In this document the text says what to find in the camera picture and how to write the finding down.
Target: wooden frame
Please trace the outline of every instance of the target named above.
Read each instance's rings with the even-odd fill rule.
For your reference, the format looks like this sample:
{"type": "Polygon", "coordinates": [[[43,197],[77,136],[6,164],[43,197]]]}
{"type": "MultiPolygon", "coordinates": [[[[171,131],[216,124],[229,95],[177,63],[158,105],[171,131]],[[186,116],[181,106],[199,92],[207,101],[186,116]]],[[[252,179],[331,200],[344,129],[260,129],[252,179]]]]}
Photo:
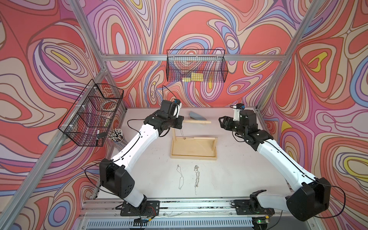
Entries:
{"type": "MultiPolygon", "coordinates": [[[[184,120],[186,123],[210,124],[211,121],[184,120]]],[[[175,129],[171,129],[173,141],[171,158],[192,160],[216,160],[217,137],[177,137],[175,129]]]]}

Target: yellow sponge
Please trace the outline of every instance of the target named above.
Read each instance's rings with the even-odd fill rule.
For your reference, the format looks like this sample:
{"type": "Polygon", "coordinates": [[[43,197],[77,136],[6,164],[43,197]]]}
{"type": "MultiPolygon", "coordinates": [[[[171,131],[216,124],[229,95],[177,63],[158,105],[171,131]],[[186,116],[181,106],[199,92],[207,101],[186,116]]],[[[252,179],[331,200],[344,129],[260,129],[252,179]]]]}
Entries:
{"type": "Polygon", "coordinates": [[[203,74],[202,73],[196,73],[193,72],[191,76],[192,81],[203,81],[203,74]]]}

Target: metal chain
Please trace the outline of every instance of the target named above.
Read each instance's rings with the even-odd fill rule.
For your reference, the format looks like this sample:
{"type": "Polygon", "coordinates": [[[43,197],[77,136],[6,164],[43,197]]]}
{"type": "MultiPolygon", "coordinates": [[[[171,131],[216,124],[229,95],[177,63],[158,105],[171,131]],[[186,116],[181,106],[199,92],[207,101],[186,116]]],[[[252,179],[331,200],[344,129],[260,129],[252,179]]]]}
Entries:
{"type": "Polygon", "coordinates": [[[176,167],[176,171],[178,171],[178,173],[180,173],[180,179],[179,179],[179,189],[181,190],[181,187],[183,187],[183,185],[184,185],[184,176],[183,176],[183,174],[181,173],[181,167],[178,165],[177,167],[176,167]]]}
{"type": "Polygon", "coordinates": [[[194,184],[194,190],[195,190],[195,194],[197,195],[197,187],[198,187],[198,183],[199,183],[199,171],[198,171],[199,167],[198,165],[194,166],[194,171],[195,171],[195,184],[194,184]]]}
{"type": "Polygon", "coordinates": [[[181,136],[184,138],[184,140],[186,139],[185,137],[184,137],[184,134],[183,134],[183,128],[181,128],[180,129],[180,132],[181,132],[181,136]]]}

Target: wire basket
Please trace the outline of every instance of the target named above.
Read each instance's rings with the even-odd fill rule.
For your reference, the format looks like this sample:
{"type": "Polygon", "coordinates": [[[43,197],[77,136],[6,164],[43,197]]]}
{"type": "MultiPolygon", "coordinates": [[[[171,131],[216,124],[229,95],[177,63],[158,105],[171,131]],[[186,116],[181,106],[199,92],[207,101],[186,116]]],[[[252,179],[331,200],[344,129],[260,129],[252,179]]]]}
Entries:
{"type": "Polygon", "coordinates": [[[229,72],[223,49],[167,50],[167,81],[225,82],[229,72]]]}
{"type": "Polygon", "coordinates": [[[103,146],[124,91],[109,84],[94,83],[89,88],[70,123],[62,125],[61,121],[59,129],[78,146],[103,146]]]}

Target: gray object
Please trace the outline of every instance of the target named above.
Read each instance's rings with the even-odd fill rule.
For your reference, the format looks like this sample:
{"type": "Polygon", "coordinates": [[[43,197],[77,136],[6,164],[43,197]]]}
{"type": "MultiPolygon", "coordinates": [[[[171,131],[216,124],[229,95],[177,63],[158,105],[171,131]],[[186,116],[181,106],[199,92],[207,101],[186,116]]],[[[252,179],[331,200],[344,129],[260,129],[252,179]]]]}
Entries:
{"type": "Polygon", "coordinates": [[[207,120],[206,118],[204,118],[201,115],[199,115],[195,112],[192,112],[192,111],[189,112],[189,118],[193,119],[193,120],[198,120],[198,121],[206,121],[207,120]]]}

